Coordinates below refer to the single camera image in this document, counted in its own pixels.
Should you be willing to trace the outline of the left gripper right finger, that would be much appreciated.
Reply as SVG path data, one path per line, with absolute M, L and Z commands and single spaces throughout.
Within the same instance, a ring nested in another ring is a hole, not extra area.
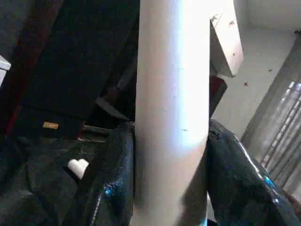
M 237 136 L 210 120 L 208 193 L 219 226 L 299 226 L 280 187 Z

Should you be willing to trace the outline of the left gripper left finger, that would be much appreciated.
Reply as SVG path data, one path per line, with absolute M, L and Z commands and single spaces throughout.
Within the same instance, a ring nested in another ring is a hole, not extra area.
M 134 126 L 114 129 L 105 148 L 89 163 L 72 203 L 65 226 L 127 226 L 134 203 Z

